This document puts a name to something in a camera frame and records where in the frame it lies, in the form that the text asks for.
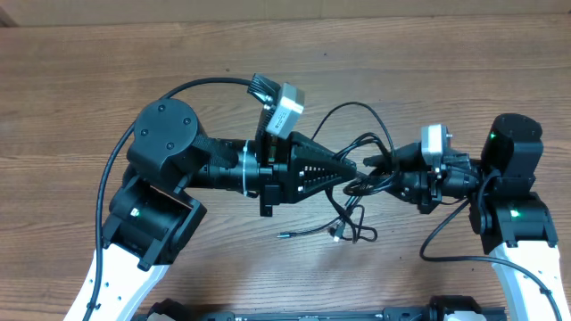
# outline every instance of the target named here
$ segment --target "robotic arm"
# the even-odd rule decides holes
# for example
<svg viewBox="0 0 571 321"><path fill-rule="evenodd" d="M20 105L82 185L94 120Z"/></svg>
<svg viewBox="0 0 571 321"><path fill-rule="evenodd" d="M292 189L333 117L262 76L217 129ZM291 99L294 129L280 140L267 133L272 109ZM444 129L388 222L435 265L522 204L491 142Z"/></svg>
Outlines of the robotic arm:
<svg viewBox="0 0 571 321"><path fill-rule="evenodd" d="M174 94L149 104L138 115L133 125L135 141L127 154L129 165L103 225L99 298L91 303L98 284L96 251L66 321L82 319L86 306L92 314L84 320L133 317L206 213L199 201L186 194L186 188L216 188L259 197L260 214L270 217L275 205L300 202L358 177L353 161L336 157L292 131L303 111L301 90L289 84L280 86L261 75L242 85L263 104L253 141L208 137L193 109L172 99ZM468 197L470 222L482 237L484 253L533 272L552 291L563 319L571 320L560 281L555 228L545 204L530 192L542 154L541 134L541 126L532 119L500 115L492 125L482 160L471 160L466 153L451 149L445 126L433 125L422 128L420 143L398 149L395 159L388 160L384 152L364 163L375 167L372 177L386 178L397 162L399 170L391 174L386 191L417 204L424 214L443 203L443 196ZM499 176L482 187L492 172ZM482 201L477 197L480 188L485 188ZM511 267L493 267L508 298L512 320L554 319L550 303L533 280ZM444 314L434 320L443 319Z"/></svg>
<svg viewBox="0 0 571 321"><path fill-rule="evenodd" d="M561 318L571 320L559 272L558 237L550 212L537 193L530 192L542 155L541 125L526 116L502 114L492 124L481 160L451 148L452 135L443 125L424 127L421 142L396 151L400 173L387 190L429 214L443 196L469 198L469 219L480 235L484 253L531 272L557 303ZM383 156L365 160L382 174ZM484 178L497 176L484 186ZM432 261L483 260L478 257L428 258ZM555 320L552 304L538 284L513 267L493 263L506 293L512 320Z"/></svg>
<svg viewBox="0 0 571 321"><path fill-rule="evenodd" d="M260 214L354 179L356 165L292 132L304 93L254 75L248 93L263 103L255 140L208 137L193 109L172 98L149 104L134 123L129 165L103 225L103 276L97 304L96 254L66 321L130 320L186 246L206 208L188 187L260 197Z"/></svg>

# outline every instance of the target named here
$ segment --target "wooden table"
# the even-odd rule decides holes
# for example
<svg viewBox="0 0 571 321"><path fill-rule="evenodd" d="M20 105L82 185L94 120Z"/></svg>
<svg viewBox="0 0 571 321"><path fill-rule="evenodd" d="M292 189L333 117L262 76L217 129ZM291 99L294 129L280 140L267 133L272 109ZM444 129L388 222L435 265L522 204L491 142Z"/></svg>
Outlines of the wooden table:
<svg viewBox="0 0 571 321"><path fill-rule="evenodd" d="M93 256L103 165L144 106L191 79L254 72L306 91L297 126L306 135L330 108L358 100L379 112L396 145L442 122L456 148L478 157L496 115L540 121L545 151L534 190L556 222L571 298L569 15L0 29L0 319L62 319ZM261 106L243 87L204 86L179 98L210 136L253 138ZM365 111L340 111L318 141L338 150L366 130L380 134ZM123 153L107 201L126 164ZM451 208L425 216L390 195L369 197L366 223L378 241L352 245L326 235L276 238L331 219L323 195L260 218L257 201L238 193L189 193L208 215L144 309L169 297L252 313L363 310L450 293L505 305L488 264L418 257ZM481 254L466 212L428 252Z"/></svg>

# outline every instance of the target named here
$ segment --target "wire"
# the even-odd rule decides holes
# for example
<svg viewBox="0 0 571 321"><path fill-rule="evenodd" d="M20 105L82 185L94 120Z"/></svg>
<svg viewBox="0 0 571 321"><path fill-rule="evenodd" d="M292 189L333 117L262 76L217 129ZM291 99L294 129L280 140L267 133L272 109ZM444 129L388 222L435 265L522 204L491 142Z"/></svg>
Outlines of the wire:
<svg viewBox="0 0 571 321"><path fill-rule="evenodd" d="M333 108L321 120L317 129L313 133L311 140L315 139L315 137L317 136L317 134L319 133L319 131L321 130L321 128L323 127L325 122L329 119L329 117L331 115L333 115L334 112L338 111L339 109L341 109L345 106L350 106L350 105L361 106L373 114L373 116L375 117L375 119L377 120L377 122L379 123L379 125L381 126L383 131L385 132L386 139L389 143L391 151L389 152L386 149L385 145L383 144L383 142L381 141L380 137L377 134L367 132L367 133L362 134L359 137L357 137L351 144L349 144L347 147L343 148L341 151L336 153L334 157L339 159L339 160L343 160L347 157L347 155L349 155L349 153L351 151L353 151L353 150L355 150L361 146L364 146L366 144L376 144L377 147L379 148L380 152L385 156L385 158L389 161L393 161L393 159L396 158L395 151L394 151L394 145L393 145L393 139L391 138L391 135L389 134L388 130L386 129L385 123L383 123L381 118L378 116L377 112L372 107L370 107L369 105L367 105L365 103L348 102L348 103L342 103L342 104L336 106L335 108ZM345 187L345 189L343 191L346 194L349 194L351 196L351 198L349 199L349 201L347 201L347 203L345 203L344 208L343 208L343 206L341 206L339 203L337 203L334 200L334 198L333 198L333 187L328 188L325 191L325 193L326 193L327 199L331 202L335 211L337 212L337 215L338 215L337 218L335 218L334 220L329 222L330 224L325 224L324 226L320 226L319 227L320 229L316 228L316 229L311 229L310 231L303 231L303 232L297 232L297 233L296 232L290 232L290 233L283 233L280 235L291 235L291 236L308 235L308 234L315 233L319 230L326 229L329 226L331 226L332 224L334 224L337 220L341 220L345 224L347 224L351 228L351 231L352 231L352 238L341 237L341 239L346 240L346 241L352 241L353 243L356 243L358 240L364 240L367 242L374 242L378 236L377 230L373 227L370 227L370 226L363 226L363 220L365 217L365 207L362 205L359 205L359 202L360 202L362 196L371 195L373 193L379 193L379 192L382 192L385 189L389 188L397 171L398 171L398 169L396 169L392 173L391 176L382 180L380 183L374 183L374 181L378 180L377 177L372 177L371 175L366 176L364 174L362 176L365 178L360 178L358 180L351 182L350 183L350 185L352 187L351 192L354 192L354 193L351 193L351 194L347 193L346 187ZM353 211L357 208L361 209L360 223L359 224L355 224L351 220L351 215L352 215ZM367 230L367 231L372 232L373 238L367 238L365 236L361 236L360 233L362 230Z"/></svg>
<svg viewBox="0 0 571 321"><path fill-rule="evenodd" d="M83 320L87 321L91 317L94 309L97 309L97 297L99 296L99 290L101 289L101 277L103 274L103 231L102 231L102 212L103 212L103 195L105 194L105 185L107 185L107 178L109 177L109 172L111 172L111 167L113 162L117 158L121 147L127 142L128 137L133 133L135 128L135 123L132 123L128 127L127 131L123 134L111 155L109 155L109 160L105 165L103 174L101 176L101 182L99 183L99 191L97 192L97 205L95 207L95 283L93 287L93 293L91 294L91 300L87 305L86 314L83 316Z"/></svg>
<svg viewBox="0 0 571 321"><path fill-rule="evenodd" d="M188 89L188 88L191 88L194 86L204 85L204 84L238 84L238 85L249 86L251 83L252 83L252 81L250 81L248 79L242 79L242 78L230 78L230 77L201 78L201 79L189 81L185 84L182 84L182 85L172 89L167 94L163 95L161 97L161 99L172 98L173 95L176 95L185 89Z"/></svg>
<svg viewBox="0 0 571 321"><path fill-rule="evenodd" d="M191 88L193 86L199 86L204 84L238 84L249 86L252 82L247 79L241 78L202 78L193 81L189 81L183 85L180 85L167 94L163 95L161 99L169 99L173 95L180 93L181 91ZM127 131L123 134L119 142L113 148L111 155L109 155L109 160L105 164L103 174L101 176L101 181L99 183L99 191L97 192L97 205L95 207L95 281L93 293L91 294L91 300L87 304L86 314L83 316L83 321L88 321L91 317L93 310L98 309L97 298L99 297L99 291L101 289L101 279L103 274L103 196L105 194L105 186L107 185L107 178L109 178L109 173L121 147L127 142L128 137L133 133L135 129L135 123L132 123Z"/></svg>
<svg viewBox="0 0 571 321"><path fill-rule="evenodd" d="M484 189L486 188L486 186L490 183L490 181L495 178L498 177L500 175L500 173L496 170L494 170L494 172L492 172L489 176L486 177L486 179L484 180L484 182L482 183L482 185L480 186L480 189L478 191L478 195L477 195L477 206L479 208L479 210L482 210L482 197L484 194ZM452 221L460 212L462 212L462 210L464 210L467 205L470 204L469 200L466 200L465 202L463 202L457 209L455 209L455 211L452 212L452 214L450 214L426 239L425 241L422 243L422 246L420 247L420 251L419 251L419 255L420 258L422 258L425 261L429 261L429 262L461 262L461 261L480 261L480 262L490 262L490 263L496 263L496 264L501 264L510 268L514 268L515 270L523 273L524 275L528 276L530 279L532 279L537 285L539 285L540 287L540 292L542 294L545 294L545 296L547 297L547 300L549 301L551 307L553 308L553 313L555 314L555 318L558 321L561 321L561 314L559 312L559 308L557 306L557 303L555 302L555 299L553 298L553 294L551 293L551 290L549 290L547 288L547 286L542 282L542 280L540 280L537 276L535 276L533 273L531 273L530 271L528 271L527 269L525 269L524 267L519 266L518 264L512 263L508 260L505 259L496 259L496 258L490 258L490 257L484 257L484 256L450 256L450 257L427 257L425 255L425 250L426 247L428 246L428 244L430 244L430 242L436 237L436 235L438 235L438 233L446 226L448 225L448 223L450 223L450 221Z"/></svg>
<svg viewBox="0 0 571 321"><path fill-rule="evenodd" d="M458 204L459 202L464 201L465 199L466 199L465 197L462 197L461 199L458 199L458 200L456 200L456 201L454 201L454 202L440 202L440 204L441 204L441 205L456 205L456 204Z"/></svg>

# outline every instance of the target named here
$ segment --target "wooden wall panel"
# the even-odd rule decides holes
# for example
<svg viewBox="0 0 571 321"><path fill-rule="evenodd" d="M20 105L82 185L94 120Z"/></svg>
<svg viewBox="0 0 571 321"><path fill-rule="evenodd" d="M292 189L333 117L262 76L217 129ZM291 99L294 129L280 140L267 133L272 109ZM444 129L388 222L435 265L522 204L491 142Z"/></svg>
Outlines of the wooden wall panel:
<svg viewBox="0 0 571 321"><path fill-rule="evenodd" d="M18 26L567 13L571 0L0 0Z"/></svg>

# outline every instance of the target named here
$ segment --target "cable connector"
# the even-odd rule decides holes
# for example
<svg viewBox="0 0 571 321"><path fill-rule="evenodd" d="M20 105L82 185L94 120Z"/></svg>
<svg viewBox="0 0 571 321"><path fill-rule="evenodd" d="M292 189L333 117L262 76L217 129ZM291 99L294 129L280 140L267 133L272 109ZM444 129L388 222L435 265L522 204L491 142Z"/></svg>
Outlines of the cable connector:
<svg viewBox="0 0 571 321"><path fill-rule="evenodd" d="M295 235L289 232L282 232L280 233L277 238L291 238L294 237Z"/></svg>
<svg viewBox="0 0 571 321"><path fill-rule="evenodd" d="M329 233L333 236L334 242L339 242L339 240L343 239L343 232L345 231L345 222L341 222L335 228L331 228Z"/></svg>

